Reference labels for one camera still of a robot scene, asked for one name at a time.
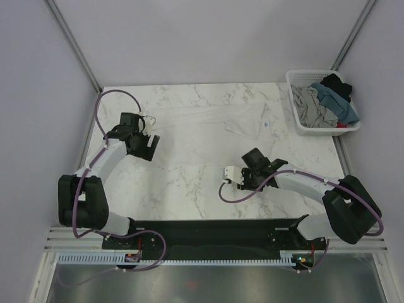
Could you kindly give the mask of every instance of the marble surface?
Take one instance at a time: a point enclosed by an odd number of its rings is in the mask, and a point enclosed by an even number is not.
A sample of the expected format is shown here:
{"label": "marble surface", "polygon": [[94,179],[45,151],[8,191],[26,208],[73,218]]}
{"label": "marble surface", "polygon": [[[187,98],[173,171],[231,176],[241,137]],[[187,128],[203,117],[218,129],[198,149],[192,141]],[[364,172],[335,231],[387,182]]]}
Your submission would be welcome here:
{"label": "marble surface", "polygon": [[[107,87],[105,91],[118,88]],[[270,108],[270,130],[275,140],[265,151],[270,160],[282,158],[311,172],[343,177],[331,137],[300,137],[295,131],[286,83],[214,85],[121,86],[140,102],[143,111],[152,108],[189,107],[266,102]],[[106,95],[98,116],[106,130],[119,122],[121,112],[138,112],[133,100],[121,93]],[[91,160],[102,136],[95,126],[87,160]],[[229,205],[218,197],[223,167],[140,167],[127,156],[105,184],[110,210],[135,220],[192,220],[231,218],[300,217],[324,212],[319,203],[297,193],[266,188],[251,199]],[[247,191],[225,186],[228,199]]]}

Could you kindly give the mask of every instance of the white table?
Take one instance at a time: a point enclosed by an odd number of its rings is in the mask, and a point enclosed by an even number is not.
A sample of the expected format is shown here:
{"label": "white table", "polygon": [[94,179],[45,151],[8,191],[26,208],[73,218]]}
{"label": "white table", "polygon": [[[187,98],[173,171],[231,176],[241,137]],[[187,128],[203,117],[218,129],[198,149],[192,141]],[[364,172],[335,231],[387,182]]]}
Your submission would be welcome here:
{"label": "white table", "polygon": [[[331,137],[300,137],[295,125],[285,83],[212,85],[120,86],[132,93],[143,110],[266,102],[271,110],[270,129],[275,139],[270,160],[282,158],[299,168],[325,176],[343,177]],[[138,112],[131,98],[121,93],[106,95],[98,116],[106,131],[119,123],[121,112]],[[102,136],[95,126],[87,161],[91,160]],[[223,167],[139,167],[127,156],[105,184],[110,210],[135,220],[192,220],[234,218],[300,217],[324,212],[323,206],[297,193],[266,188],[246,202],[228,205],[218,197]],[[227,186],[228,199],[249,191]]]}

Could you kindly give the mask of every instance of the teal cloth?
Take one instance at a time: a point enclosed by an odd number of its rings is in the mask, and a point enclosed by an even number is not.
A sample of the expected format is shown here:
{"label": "teal cloth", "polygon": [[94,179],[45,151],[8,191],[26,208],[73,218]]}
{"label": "teal cloth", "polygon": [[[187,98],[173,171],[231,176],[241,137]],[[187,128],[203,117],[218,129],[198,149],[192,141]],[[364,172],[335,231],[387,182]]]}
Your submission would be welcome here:
{"label": "teal cloth", "polygon": [[354,125],[359,121],[359,117],[348,101],[339,96],[339,94],[332,89],[320,83],[313,83],[310,87],[318,91],[317,98],[320,104],[332,111],[338,117],[339,123]]}

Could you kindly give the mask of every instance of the white fabric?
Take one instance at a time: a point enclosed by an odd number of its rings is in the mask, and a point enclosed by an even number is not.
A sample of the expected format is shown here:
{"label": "white fabric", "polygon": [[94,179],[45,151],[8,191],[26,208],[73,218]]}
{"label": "white fabric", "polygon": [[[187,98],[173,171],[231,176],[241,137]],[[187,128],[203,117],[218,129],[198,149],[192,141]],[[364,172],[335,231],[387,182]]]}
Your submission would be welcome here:
{"label": "white fabric", "polygon": [[266,104],[150,109],[160,142],[153,160],[138,165],[243,165],[241,156],[254,147],[269,155],[269,113]]}

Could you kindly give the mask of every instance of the plastic basket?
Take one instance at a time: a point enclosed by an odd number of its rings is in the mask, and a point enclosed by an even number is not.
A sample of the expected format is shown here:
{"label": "plastic basket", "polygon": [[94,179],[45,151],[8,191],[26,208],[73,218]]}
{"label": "plastic basket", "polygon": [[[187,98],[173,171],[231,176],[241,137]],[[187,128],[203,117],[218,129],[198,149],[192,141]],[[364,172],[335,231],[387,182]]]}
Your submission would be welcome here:
{"label": "plastic basket", "polygon": [[[340,136],[349,131],[357,131],[360,128],[360,121],[354,126],[348,126],[347,128],[307,128],[300,123],[291,85],[294,85],[296,87],[310,86],[315,82],[321,82],[323,78],[328,76],[329,74],[336,74],[338,77],[340,77],[342,82],[344,82],[342,76],[337,71],[330,71],[327,69],[299,69],[288,71],[286,73],[290,103],[292,104],[293,113],[296,121],[296,131],[300,136]],[[352,99],[350,105],[357,113],[354,101]]]}

